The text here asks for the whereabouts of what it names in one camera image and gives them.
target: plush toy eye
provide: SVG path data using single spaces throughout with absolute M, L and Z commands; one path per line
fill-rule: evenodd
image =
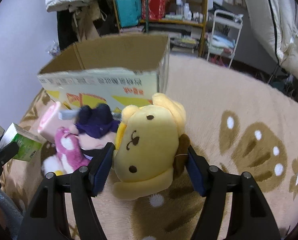
M 137 167 L 132 165 L 132 166 L 129 167 L 129 171 L 131 173 L 136 173 L 137 172 Z

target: red shopping bag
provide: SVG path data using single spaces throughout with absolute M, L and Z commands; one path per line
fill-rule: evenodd
M 142 19 L 146 18 L 146 3 L 142 2 Z M 149 20 L 159 20 L 166 15 L 166 6 L 170 0 L 148 0 Z

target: metal screw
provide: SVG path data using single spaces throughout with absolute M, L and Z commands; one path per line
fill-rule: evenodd
M 79 172 L 83 173 L 83 172 L 86 172 L 88 170 L 88 167 L 87 166 L 81 166 L 79 168 Z
M 212 165 L 212 166 L 209 167 L 209 170 L 210 170 L 211 172 L 217 172 L 217 171 L 218 171 L 218 167 Z
M 47 179 L 50 179 L 50 178 L 52 178 L 53 176 L 54 176 L 54 173 L 53 173 L 53 172 L 48 172 L 47 175 L 45 175 L 45 177 L 46 177 Z
M 246 179 L 250 179 L 252 176 L 251 176 L 251 174 L 249 173 L 249 172 L 247 172 L 247 171 L 245 171 L 244 173 L 243 173 L 243 176 L 246 178 Z

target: green tissue package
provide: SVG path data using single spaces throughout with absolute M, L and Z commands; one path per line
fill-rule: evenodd
M 4 148 L 10 142 L 16 142 L 19 146 L 19 152 L 13 159 L 29 162 L 33 155 L 41 149 L 44 143 L 38 136 L 28 132 L 15 123 L 12 123 L 4 133 L 0 141 L 0 149 Z

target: beige blanket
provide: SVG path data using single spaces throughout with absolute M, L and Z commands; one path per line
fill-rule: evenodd
M 282 235 L 298 222 L 298 104 L 278 90 L 202 59 L 170 56 L 166 94 L 187 111 L 186 133 L 199 155 L 223 171 L 249 171 L 260 185 Z M 36 133 L 49 97 L 41 91 L 21 121 Z M 3 188 L 21 209 L 28 207 L 42 176 L 41 159 L 55 152 L 46 143 L 30 163 L 11 160 L 1 177 Z M 108 239 L 190 239 L 203 207 L 185 173 L 171 187 L 135 201 L 113 197 L 117 181 L 108 176 L 93 199 Z M 70 195 L 66 196 L 73 239 L 79 239 Z M 231 198 L 228 194 L 219 239 L 226 236 Z

